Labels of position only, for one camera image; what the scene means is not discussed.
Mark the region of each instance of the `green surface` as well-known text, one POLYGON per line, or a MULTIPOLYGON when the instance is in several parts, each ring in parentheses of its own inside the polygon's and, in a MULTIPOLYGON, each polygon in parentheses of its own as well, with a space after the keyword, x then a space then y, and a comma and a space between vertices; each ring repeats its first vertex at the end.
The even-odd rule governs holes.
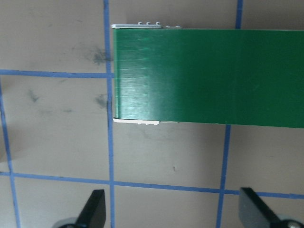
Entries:
POLYGON ((304 127, 304 31, 113 32, 116 118, 304 127))

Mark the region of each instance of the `black object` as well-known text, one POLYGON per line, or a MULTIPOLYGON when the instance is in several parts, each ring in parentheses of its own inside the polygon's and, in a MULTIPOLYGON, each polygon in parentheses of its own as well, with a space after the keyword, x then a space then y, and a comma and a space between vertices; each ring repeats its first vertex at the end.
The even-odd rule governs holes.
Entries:
POLYGON ((103 228, 105 225, 105 191, 94 190, 75 224, 59 228, 103 228))
POLYGON ((304 228, 296 220, 281 220, 251 189, 241 188, 238 215, 245 228, 304 228))

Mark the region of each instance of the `gray floor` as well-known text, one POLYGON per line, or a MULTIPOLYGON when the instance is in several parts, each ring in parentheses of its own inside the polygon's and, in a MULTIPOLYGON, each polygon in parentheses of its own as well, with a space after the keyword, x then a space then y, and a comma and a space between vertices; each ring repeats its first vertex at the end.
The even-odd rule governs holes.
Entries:
POLYGON ((242 186, 304 220, 304 129, 112 123, 107 107, 109 24, 303 30, 304 1, 104 2, 0 3, 0 228, 51 228, 93 189, 105 189, 106 228, 241 228, 242 186))

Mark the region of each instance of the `green conveyor belt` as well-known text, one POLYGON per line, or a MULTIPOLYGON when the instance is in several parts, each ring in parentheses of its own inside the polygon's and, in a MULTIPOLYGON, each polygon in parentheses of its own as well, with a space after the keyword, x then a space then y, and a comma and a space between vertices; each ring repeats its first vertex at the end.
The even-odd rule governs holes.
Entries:
POLYGON ((304 31, 113 33, 118 119, 304 127, 304 31))

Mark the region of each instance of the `bolt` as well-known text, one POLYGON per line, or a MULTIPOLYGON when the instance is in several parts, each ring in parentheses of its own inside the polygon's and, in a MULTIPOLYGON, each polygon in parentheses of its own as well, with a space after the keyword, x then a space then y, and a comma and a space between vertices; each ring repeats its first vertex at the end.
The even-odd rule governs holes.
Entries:
POLYGON ((299 223, 293 221, 288 222, 287 226, 288 228, 301 228, 299 223))

